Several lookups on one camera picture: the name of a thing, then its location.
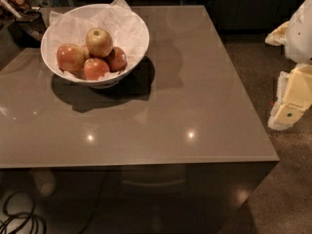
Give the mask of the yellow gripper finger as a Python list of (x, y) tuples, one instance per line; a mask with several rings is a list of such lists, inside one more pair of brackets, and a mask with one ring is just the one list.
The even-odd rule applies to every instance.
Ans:
[(290, 72), (282, 71), (277, 83), (277, 101), (268, 127), (275, 131), (291, 128), (312, 105), (312, 65), (299, 63)]

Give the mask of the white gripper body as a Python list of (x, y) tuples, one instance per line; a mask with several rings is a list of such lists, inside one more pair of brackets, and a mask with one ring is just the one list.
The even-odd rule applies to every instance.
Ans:
[(289, 21), (285, 55), (296, 63), (312, 63), (312, 0), (305, 0)]

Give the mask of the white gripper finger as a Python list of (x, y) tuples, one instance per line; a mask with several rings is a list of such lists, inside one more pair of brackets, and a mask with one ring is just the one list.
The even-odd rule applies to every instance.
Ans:
[(287, 21), (279, 25), (266, 36), (265, 43), (271, 46), (284, 46), (287, 42), (288, 27), (289, 23)]

